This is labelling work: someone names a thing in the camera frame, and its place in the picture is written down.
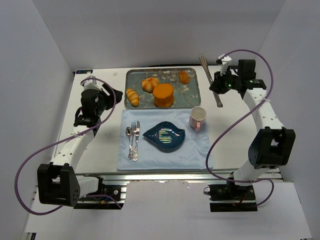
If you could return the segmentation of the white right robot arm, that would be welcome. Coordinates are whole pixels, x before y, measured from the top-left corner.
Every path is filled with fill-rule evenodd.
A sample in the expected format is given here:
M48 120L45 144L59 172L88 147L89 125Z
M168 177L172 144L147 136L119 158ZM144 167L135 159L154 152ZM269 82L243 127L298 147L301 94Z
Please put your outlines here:
M253 117L257 134L248 149L248 160L231 177L235 185L249 186L268 170L288 163L296 133L285 128L267 100L268 89L256 78L255 60L239 60L236 74L231 72L231 62L229 56L218 58L220 70L209 89L217 94L237 91Z

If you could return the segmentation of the silver metal tongs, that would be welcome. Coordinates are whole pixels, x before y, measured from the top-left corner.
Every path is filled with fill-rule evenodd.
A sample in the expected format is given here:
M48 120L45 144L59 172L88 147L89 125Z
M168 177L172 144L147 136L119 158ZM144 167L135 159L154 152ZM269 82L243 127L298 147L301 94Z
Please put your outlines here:
M208 79L208 82L210 84L210 86L213 84L213 79L212 79L212 76L211 76L211 73L210 73L210 70L209 70L209 67L208 67L208 63L207 63L207 59L205 57L205 55L203 53L201 53L199 56L199 61L200 61L200 64L202 66L202 68L204 69L204 72L206 74L206 77ZM219 95L214 92L212 90L212 93L213 93L213 96L214 96L214 99L215 99L215 102L216 102L216 105L218 108L222 108L223 107L223 104L221 102L221 99L219 97Z

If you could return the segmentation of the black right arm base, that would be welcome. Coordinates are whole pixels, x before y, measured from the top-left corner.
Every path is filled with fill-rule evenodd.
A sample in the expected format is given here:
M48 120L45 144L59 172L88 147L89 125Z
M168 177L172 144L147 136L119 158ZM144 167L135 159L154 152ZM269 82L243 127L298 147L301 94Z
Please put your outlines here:
M233 182L210 184L203 189L209 196L212 213L257 212L256 195L252 185L239 186Z

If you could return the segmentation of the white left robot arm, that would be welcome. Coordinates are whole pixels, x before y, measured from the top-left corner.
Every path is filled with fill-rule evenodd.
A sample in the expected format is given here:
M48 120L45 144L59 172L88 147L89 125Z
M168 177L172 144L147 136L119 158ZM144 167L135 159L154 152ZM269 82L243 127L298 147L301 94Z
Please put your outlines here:
M99 88L95 81L86 81L81 93L81 106L75 113L71 139L48 164L37 169L39 201L42 204L74 207L88 194L100 194L102 179L98 176L77 176L77 167L84 151L95 138L101 115L112 109L123 92L106 84Z

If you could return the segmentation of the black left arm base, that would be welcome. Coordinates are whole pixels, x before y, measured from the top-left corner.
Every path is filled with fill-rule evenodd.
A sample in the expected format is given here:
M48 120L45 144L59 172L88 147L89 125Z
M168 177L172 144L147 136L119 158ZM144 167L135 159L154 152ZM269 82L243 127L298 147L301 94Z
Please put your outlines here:
M79 210L120 210L124 205L121 198L122 186L105 183L102 177L98 179L98 189L79 199L74 209Z

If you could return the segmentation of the orange cylindrical cake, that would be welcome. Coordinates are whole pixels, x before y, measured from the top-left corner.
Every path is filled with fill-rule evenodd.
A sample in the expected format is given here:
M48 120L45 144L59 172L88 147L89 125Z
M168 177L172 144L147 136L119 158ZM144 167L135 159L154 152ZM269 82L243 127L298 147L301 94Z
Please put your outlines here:
M161 83L153 90L154 104L160 108L168 108L174 101L174 88L169 83Z

